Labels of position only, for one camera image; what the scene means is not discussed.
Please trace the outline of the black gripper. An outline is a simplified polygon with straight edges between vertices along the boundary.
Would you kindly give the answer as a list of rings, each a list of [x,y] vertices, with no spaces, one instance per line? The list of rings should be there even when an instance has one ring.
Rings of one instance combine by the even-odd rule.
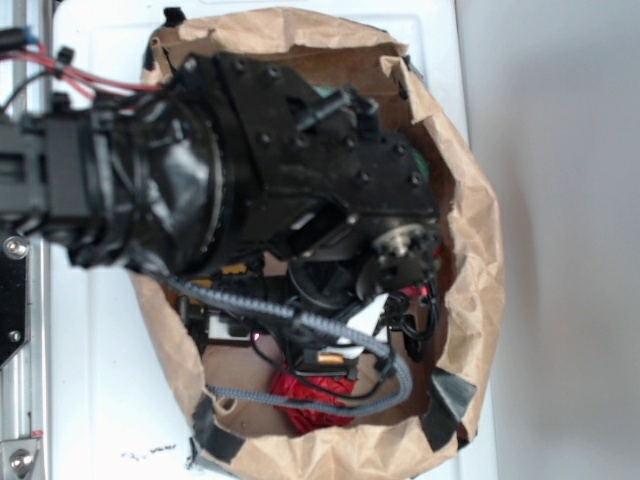
[[[269,253],[303,308],[335,317],[375,297],[427,297],[437,203],[398,132],[351,87],[318,95],[275,62],[191,55],[169,88],[213,137],[204,161],[216,224],[180,277]]]

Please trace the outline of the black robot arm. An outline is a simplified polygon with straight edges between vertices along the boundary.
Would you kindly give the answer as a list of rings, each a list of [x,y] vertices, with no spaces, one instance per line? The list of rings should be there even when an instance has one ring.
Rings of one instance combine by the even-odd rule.
[[[328,316],[435,291],[439,211],[408,139],[351,86],[230,53],[165,86],[1,123],[1,225],[72,264],[207,278]]]

